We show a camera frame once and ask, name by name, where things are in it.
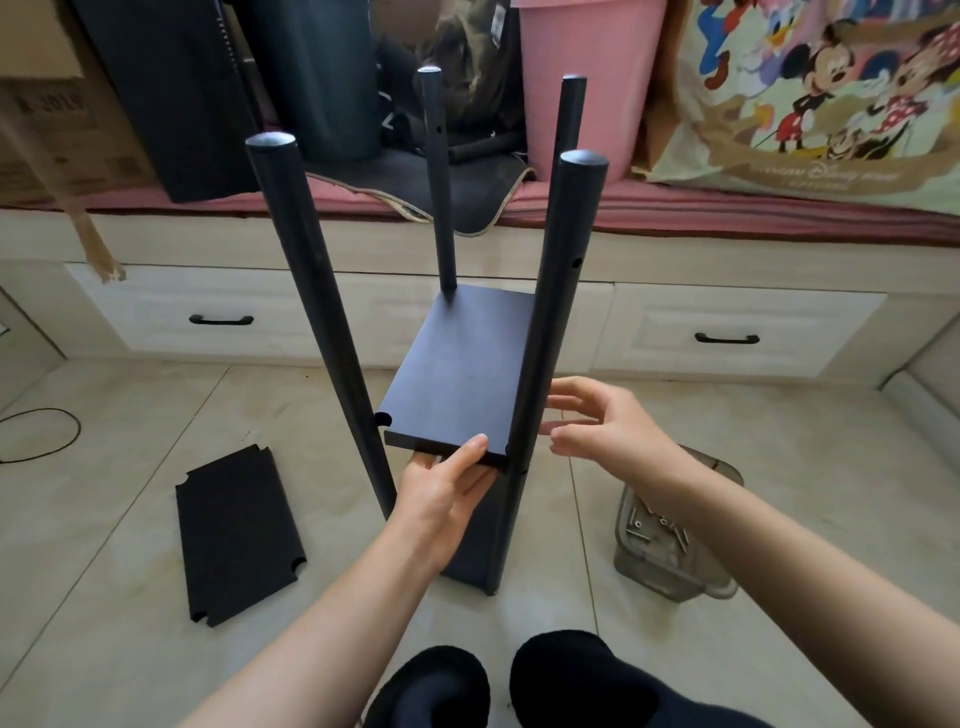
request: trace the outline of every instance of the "pink trash bin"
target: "pink trash bin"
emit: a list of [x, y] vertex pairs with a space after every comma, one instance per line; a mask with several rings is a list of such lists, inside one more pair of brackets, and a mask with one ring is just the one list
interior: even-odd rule
[[564, 74], [587, 77], [581, 149], [610, 161], [607, 182], [630, 168], [666, 0], [513, 0], [520, 12], [527, 151], [550, 179]]

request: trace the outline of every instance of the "tiled floor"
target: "tiled floor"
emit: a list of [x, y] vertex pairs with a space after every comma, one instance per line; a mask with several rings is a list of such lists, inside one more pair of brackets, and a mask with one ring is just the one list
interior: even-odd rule
[[[373, 400], [389, 380], [368, 373]], [[777, 507], [960, 619], [960, 481], [880, 395], [630, 386], [681, 442], [732, 462]], [[7, 411], [36, 406], [73, 411], [84, 433], [57, 455], [0, 466], [0, 725], [176, 722], [382, 523], [324, 370], [76, 361]], [[39, 417], [0, 430], [0, 459], [42, 449], [52, 421]], [[187, 615], [173, 486], [252, 443], [274, 451], [309, 563], [294, 586], [208, 629]], [[406, 453], [389, 454], [398, 472]], [[862, 725], [746, 595], [678, 607], [617, 574], [619, 493], [590, 464], [538, 449], [499, 595], [438, 581], [394, 667], [431, 644], [470, 649], [491, 674], [491, 726], [514, 726], [514, 650], [541, 631], [599, 628], [692, 697], [780, 726]]]

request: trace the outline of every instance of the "black pants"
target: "black pants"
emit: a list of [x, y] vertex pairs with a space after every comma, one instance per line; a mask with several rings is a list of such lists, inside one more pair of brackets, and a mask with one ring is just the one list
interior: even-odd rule
[[[549, 632], [527, 642], [510, 669], [510, 697], [523, 728], [670, 726], [761, 728], [761, 720], [688, 700], [614, 657], [594, 634]], [[401, 667], [371, 704], [365, 728], [484, 728], [490, 683], [458, 647], [431, 647]]]

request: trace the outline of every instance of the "forearm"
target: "forearm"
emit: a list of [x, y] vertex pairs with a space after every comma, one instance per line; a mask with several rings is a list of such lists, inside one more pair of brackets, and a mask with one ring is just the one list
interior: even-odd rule
[[419, 543], [389, 522], [313, 606], [183, 725], [353, 726], [435, 575]]
[[960, 716], [960, 628], [772, 506], [702, 469], [678, 517], [874, 725]]

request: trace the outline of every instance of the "black cable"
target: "black cable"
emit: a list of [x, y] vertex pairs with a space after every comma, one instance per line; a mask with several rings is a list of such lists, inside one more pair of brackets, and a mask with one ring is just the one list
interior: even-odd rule
[[0, 425], [8, 420], [12, 420], [15, 417], [20, 417], [21, 415], [29, 415], [33, 412], [62, 412], [64, 415], [69, 417], [77, 424], [77, 433], [73, 436], [73, 439], [70, 440], [66, 445], [62, 445], [57, 449], [52, 449], [49, 452], [43, 452], [40, 455], [33, 455], [32, 457], [21, 457], [19, 460], [0, 460], [0, 465], [11, 465], [12, 463], [27, 463], [31, 460], [39, 460], [41, 457], [46, 457], [47, 455], [52, 455], [55, 452], [60, 452], [62, 449], [67, 449], [75, 442], [77, 438], [80, 437], [81, 431], [84, 429], [84, 426], [80, 424], [80, 420], [77, 419], [77, 416], [72, 412], [67, 412], [65, 409], [60, 409], [59, 407], [37, 407], [36, 409], [28, 409], [23, 412], [17, 412], [15, 415], [8, 415], [7, 417], [0, 420]]

